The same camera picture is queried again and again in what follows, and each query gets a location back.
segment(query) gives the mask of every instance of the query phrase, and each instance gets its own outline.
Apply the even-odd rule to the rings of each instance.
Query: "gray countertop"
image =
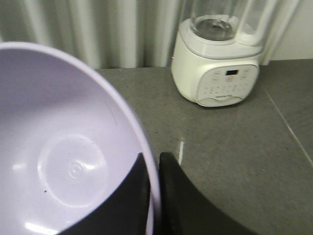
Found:
[[[217,207],[261,235],[313,234],[313,60],[261,67],[250,96],[209,109],[184,99],[170,68],[99,71]]]

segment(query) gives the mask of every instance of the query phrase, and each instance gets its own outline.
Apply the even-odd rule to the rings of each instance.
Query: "white curtain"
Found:
[[[182,0],[0,0],[0,41],[70,53],[95,69],[162,67]]]

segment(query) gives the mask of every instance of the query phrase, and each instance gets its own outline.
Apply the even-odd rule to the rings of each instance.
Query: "white appliance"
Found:
[[[277,0],[186,0],[172,61],[179,92],[201,106],[238,103],[251,92]]]

